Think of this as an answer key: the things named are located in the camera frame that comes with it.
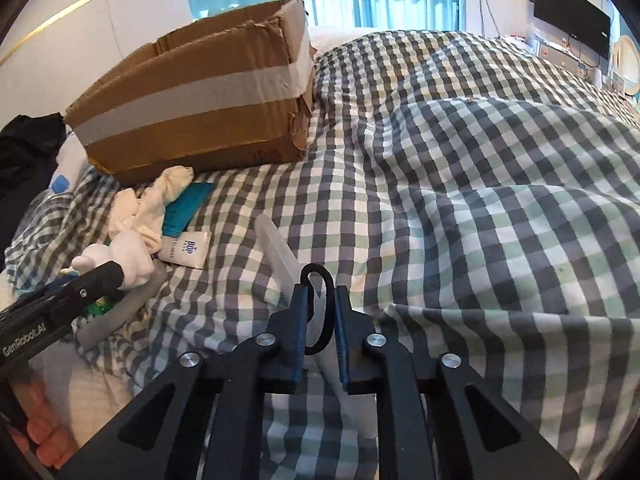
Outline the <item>left hand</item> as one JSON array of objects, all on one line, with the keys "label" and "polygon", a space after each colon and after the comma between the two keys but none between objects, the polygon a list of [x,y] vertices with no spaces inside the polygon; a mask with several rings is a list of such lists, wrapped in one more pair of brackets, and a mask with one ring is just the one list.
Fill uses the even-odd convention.
[{"label": "left hand", "polygon": [[46,383],[33,370],[17,381],[18,391],[27,399],[26,434],[11,426],[9,434],[23,454],[35,443],[35,456],[47,468],[60,470],[78,451],[78,444],[47,396]]}]

